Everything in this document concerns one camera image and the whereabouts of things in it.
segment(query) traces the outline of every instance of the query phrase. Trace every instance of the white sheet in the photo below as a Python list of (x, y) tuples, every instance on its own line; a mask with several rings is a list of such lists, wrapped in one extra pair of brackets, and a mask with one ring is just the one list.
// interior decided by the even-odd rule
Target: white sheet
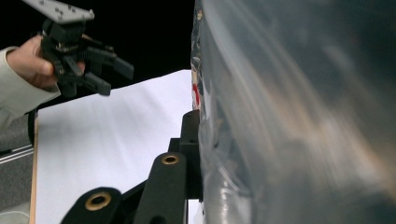
[(91, 189), (146, 180), (191, 110), (191, 70), (39, 110), (35, 223), (60, 223)]

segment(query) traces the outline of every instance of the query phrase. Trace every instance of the white sleeve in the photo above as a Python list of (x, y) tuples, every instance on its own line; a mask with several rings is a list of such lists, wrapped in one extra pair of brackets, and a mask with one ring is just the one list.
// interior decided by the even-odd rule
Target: white sleeve
[(13, 49), (16, 47), (0, 50), (0, 130), (12, 120), (60, 95), (56, 85), (44, 91), (16, 74), (6, 59), (7, 52)]

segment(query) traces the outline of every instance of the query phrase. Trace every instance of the black background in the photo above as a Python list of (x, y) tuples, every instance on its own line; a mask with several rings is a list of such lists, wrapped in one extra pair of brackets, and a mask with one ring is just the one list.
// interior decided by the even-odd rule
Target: black background
[[(128, 80), (104, 67), (101, 78), (112, 89), (133, 85), (154, 77), (190, 69), (193, 0), (174, 1), (100, 1), (63, 0), (63, 3), (92, 9), (95, 18), (86, 24), (86, 35), (114, 47), (120, 58), (134, 66)], [(22, 0), (2, 4), (0, 48), (20, 46), (41, 31), (44, 15)], [(72, 99), (63, 96), (39, 108), (94, 94), (78, 88)]]

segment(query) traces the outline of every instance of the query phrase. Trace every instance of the finger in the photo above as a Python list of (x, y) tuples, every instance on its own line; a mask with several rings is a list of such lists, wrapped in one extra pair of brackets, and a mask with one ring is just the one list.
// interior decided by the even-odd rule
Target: finger
[(47, 60), (38, 57), (30, 57), (29, 64), (37, 74), (41, 74), (45, 76), (53, 75), (53, 66)]
[(84, 62), (78, 62), (77, 66), (82, 72), (85, 71), (85, 63)]
[(56, 76), (42, 76), (40, 74), (37, 74), (37, 76), (32, 80), (32, 84), (40, 89), (51, 87), (55, 85), (56, 82)]
[(42, 35), (36, 35), (27, 41), (24, 46), (27, 48), (31, 48), (32, 53), (35, 56), (40, 56), (41, 54), (41, 40), (43, 39)]

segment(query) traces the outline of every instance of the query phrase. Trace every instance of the plastic wrap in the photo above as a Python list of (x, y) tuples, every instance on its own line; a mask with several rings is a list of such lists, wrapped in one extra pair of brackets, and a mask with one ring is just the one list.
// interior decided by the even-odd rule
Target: plastic wrap
[(395, 223), (395, 2), (196, 8), (205, 223)]

